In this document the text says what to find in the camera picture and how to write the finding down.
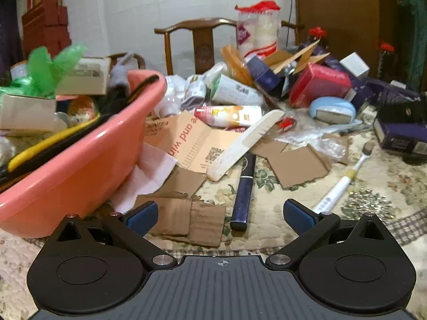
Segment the brown corrugated cardboard piece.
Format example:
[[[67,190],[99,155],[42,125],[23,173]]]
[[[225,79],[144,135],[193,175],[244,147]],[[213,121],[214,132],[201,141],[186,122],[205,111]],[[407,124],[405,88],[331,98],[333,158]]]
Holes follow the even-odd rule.
[[[307,145],[287,150],[287,144],[278,141],[260,141],[251,152],[268,160],[282,188],[290,188],[318,178],[331,170],[331,162],[324,154]]]

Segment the white plastic comb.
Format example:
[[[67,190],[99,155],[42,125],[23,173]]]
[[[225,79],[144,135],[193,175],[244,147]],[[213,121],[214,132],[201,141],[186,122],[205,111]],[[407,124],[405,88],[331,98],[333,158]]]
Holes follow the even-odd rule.
[[[206,171],[207,178],[210,181],[219,181],[283,117],[284,111],[274,109],[241,133],[209,166]]]

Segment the light blue oval case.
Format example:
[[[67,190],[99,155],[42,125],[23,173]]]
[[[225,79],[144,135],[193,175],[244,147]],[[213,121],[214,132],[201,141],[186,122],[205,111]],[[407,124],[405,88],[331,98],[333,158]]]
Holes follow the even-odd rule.
[[[320,97],[310,104],[309,114],[311,118],[325,123],[346,124],[354,121],[356,109],[343,98]]]

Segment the white electric toothbrush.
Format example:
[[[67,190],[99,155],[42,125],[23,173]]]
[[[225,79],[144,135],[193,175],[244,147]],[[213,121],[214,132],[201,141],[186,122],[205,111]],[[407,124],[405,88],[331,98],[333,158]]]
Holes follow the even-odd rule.
[[[374,142],[366,142],[363,146],[361,157],[358,162],[350,168],[346,174],[341,177],[341,179],[334,185],[333,188],[320,200],[320,202],[315,205],[313,211],[316,214],[321,212],[330,212],[333,210],[334,206],[338,203],[339,199],[344,194],[347,187],[356,177],[358,171],[361,169],[363,163],[370,158],[374,148]]]

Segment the pink plastic basin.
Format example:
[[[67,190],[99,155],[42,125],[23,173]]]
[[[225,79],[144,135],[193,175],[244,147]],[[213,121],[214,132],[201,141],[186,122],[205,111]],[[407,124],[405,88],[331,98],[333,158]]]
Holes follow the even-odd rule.
[[[145,119],[166,88],[160,74],[127,108],[4,190],[1,229],[21,238],[42,238],[65,215],[84,217],[101,206],[137,163]]]

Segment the white tissue paper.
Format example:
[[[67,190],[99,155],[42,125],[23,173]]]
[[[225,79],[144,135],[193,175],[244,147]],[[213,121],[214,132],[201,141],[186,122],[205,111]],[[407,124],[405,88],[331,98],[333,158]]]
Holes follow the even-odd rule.
[[[176,158],[144,142],[137,163],[110,199],[114,211],[125,214],[134,207],[137,196],[159,190],[175,165]]]

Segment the dark blue tube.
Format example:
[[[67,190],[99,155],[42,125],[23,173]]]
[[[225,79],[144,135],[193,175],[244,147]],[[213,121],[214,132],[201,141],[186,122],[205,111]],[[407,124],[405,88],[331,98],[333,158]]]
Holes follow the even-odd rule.
[[[246,153],[242,158],[242,170],[235,197],[230,228],[233,231],[245,232],[251,203],[256,156]]]

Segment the folded cardboard piece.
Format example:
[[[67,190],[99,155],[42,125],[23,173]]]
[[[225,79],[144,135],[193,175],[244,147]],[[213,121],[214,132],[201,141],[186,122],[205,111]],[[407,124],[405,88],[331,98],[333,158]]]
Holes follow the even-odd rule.
[[[134,208],[153,201],[159,208],[158,221],[149,230],[150,235],[196,246],[218,248],[224,240],[227,208],[201,199],[153,197],[139,195]]]

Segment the printed brown cardboard sheet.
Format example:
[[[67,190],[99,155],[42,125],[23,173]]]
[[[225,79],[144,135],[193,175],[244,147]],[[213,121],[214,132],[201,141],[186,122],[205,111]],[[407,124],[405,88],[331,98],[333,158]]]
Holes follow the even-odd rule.
[[[240,134],[211,128],[191,113],[145,122],[144,142],[177,159],[181,168],[205,173]]]

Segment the small red lighter box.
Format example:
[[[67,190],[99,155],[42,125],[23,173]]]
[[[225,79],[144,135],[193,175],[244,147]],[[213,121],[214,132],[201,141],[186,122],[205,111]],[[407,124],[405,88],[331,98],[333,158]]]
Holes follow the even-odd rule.
[[[294,118],[283,118],[282,120],[276,123],[278,129],[282,132],[289,131],[297,125],[297,121]]]

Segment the red cardboard box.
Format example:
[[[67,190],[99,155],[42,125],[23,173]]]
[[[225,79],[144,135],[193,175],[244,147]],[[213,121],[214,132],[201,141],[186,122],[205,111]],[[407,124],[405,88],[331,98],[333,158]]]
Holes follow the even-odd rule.
[[[343,98],[351,89],[349,76],[320,64],[308,64],[290,89],[289,104],[308,108],[320,97]]]

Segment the small navy blue box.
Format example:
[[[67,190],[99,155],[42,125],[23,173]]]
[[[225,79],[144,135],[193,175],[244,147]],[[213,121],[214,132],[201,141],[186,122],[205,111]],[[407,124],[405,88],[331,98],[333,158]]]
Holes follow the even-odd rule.
[[[257,56],[253,56],[247,61],[246,66],[255,83],[267,94],[276,97],[279,95],[279,90],[282,88],[282,80],[267,64]]]

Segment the white printed pouch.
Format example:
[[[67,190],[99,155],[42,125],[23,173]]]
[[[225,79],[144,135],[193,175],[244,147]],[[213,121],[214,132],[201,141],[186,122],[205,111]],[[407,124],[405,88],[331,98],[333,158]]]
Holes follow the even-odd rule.
[[[210,99],[216,103],[227,103],[235,106],[262,106],[264,97],[257,89],[244,85],[224,74],[213,82]]]

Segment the paper cups plastic bag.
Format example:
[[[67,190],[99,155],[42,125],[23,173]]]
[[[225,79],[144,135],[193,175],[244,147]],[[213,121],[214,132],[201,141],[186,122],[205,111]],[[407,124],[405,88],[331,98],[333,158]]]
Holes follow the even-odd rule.
[[[273,0],[263,0],[249,7],[235,6],[237,44],[240,56],[250,59],[258,56],[265,59],[278,48],[279,11],[281,7]]]

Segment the stack of red boxes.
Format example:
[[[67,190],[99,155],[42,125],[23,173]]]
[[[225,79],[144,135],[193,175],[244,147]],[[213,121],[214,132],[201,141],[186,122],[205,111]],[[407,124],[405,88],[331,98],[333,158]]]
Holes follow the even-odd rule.
[[[41,46],[45,46],[51,56],[56,56],[72,44],[68,10],[62,0],[26,0],[26,7],[21,17],[25,59],[33,49]]]

